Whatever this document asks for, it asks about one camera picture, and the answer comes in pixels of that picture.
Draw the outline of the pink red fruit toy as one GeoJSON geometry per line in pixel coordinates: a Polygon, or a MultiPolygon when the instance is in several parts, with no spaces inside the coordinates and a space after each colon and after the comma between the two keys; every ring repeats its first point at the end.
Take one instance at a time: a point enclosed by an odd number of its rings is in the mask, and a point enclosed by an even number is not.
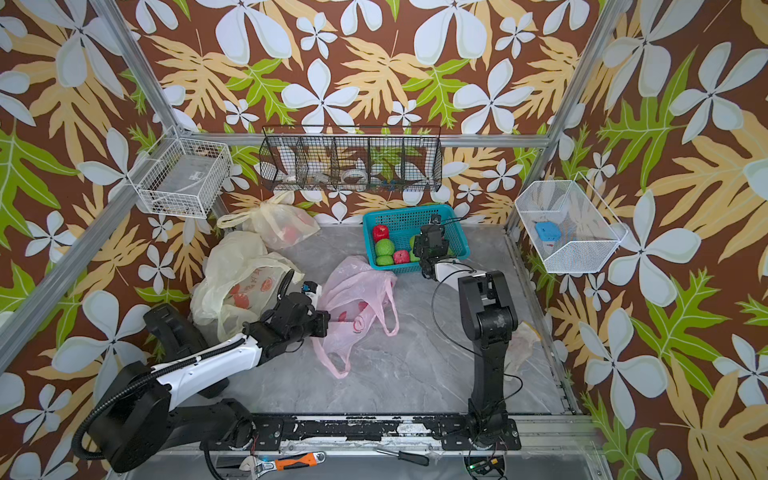
{"type": "Polygon", "coordinates": [[[398,250],[392,255],[396,265],[411,263],[411,252],[408,250],[398,250]]]}

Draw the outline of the yellow plastic bag with fruit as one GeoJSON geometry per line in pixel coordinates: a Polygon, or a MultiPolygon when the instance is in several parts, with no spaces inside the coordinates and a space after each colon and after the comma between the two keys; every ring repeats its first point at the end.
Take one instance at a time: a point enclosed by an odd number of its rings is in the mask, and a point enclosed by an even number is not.
{"type": "Polygon", "coordinates": [[[304,273],[277,252],[268,252],[256,233],[228,233],[214,247],[204,268],[204,278],[193,291],[191,314],[194,323],[216,329],[223,342],[240,333],[274,305],[280,282],[293,271],[292,285],[304,273]]]}

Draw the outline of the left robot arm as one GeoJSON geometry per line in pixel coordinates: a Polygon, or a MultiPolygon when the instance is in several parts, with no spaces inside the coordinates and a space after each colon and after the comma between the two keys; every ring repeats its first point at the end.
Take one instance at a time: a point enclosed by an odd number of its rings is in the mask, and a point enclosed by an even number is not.
{"type": "Polygon", "coordinates": [[[296,351],[308,337],[328,333],[330,315],[320,309],[322,288],[306,281],[290,291],[294,273],[281,279],[276,303],[262,317],[217,346],[148,367],[124,367],[71,439],[81,460],[105,460],[117,473],[135,469],[162,450],[199,443],[242,449],[254,442],[254,415],[240,402],[184,406],[184,401],[231,376],[296,351]]]}

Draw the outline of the red apple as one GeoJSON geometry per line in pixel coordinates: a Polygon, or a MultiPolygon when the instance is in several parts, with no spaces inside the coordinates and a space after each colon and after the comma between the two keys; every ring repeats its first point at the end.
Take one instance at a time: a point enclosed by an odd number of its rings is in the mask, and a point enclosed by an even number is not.
{"type": "Polygon", "coordinates": [[[372,229],[372,236],[374,243],[378,243],[384,239],[389,239],[389,228],[386,225],[376,225],[372,229]]]}

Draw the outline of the pink plastic bag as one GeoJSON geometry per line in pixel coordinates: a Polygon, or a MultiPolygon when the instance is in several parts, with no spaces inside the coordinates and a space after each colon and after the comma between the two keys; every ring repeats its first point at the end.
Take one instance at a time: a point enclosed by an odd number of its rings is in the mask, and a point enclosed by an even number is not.
{"type": "Polygon", "coordinates": [[[375,323],[389,337],[398,334],[396,282],[394,273],[376,270],[364,257],[352,255],[333,270],[322,286],[318,308],[330,314],[330,321],[327,335],[312,342],[318,360],[335,378],[347,377],[353,346],[375,323]]]}

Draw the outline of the small green fruit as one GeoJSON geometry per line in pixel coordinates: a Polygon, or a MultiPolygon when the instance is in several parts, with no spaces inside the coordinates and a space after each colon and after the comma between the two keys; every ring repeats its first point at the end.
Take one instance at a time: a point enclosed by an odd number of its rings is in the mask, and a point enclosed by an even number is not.
{"type": "Polygon", "coordinates": [[[391,266],[394,264],[395,262],[392,255],[382,255],[376,258],[377,266],[391,266]]]}

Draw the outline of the teal plastic basket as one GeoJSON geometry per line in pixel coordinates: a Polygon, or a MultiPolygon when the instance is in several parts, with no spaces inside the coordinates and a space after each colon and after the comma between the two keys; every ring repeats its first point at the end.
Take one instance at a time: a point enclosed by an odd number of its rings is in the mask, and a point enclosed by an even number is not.
{"type": "Polygon", "coordinates": [[[419,272],[420,266],[417,262],[379,265],[373,232],[376,226],[386,226],[389,240],[393,243],[395,251],[411,250],[410,239],[420,234],[421,227],[428,224],[433,215],[439,215],[441,223],[445,226],[444,237],[449,241],[449,252],[459,260],[467,259],[470,256],[468,239],[453,209],[445,204],[435,204],[381,210],[365,214],[363,216],[363,232],[370,266],[375,270],[392,271],[397,275],[419,272]]]}

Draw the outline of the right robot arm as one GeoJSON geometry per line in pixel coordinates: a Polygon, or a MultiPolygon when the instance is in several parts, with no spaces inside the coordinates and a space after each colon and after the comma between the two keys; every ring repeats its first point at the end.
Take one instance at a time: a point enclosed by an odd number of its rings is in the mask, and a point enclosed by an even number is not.
{"type": "Polygon", "coordinates": [[[478,270],[449,256],[445,237],[449,224],[432,214],[415,236],[413,250],[424,278],[458,293],[462,328],[472,344],[465,350],[474,357],[464,434],[478,450],[498,444],[519,449],[519,433],[507,412],[509,396],[504,393],[506,353],[519,326],[511,292],[503,272],[478,270]]]}

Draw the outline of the green cabbage toy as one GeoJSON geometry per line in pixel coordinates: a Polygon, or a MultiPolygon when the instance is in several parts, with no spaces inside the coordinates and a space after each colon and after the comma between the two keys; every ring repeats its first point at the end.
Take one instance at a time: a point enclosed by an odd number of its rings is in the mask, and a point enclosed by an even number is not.
{"type": "Polygon", "coordinates": [[[392,240],[388,238],[382,238],[375,243],[374,251],[377,257],[392,256],[396,251],[396,247],[392,240]]]}

